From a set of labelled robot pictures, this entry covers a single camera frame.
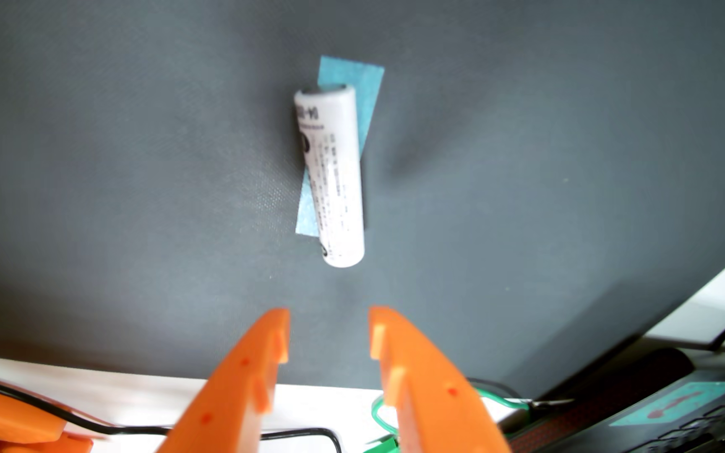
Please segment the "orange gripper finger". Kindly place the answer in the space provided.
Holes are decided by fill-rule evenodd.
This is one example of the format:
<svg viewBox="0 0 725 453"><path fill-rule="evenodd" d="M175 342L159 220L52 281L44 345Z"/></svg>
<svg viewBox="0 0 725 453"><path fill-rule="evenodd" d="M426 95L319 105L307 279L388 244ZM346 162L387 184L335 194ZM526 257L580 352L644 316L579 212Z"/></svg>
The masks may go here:
<svg viewBox="0 0 725 453"><path fill-rule="evenodd" d="M368 319L400 452L511 452L477 391L418 327L385 306L371 307Z"/></svg>
<svg viewBox="0 0 725 453"><path fill-rule="evenodd" d="M288 309L263 314L215 368L158 452L257 452L279 366L288 361L289 334Z"/></svg>

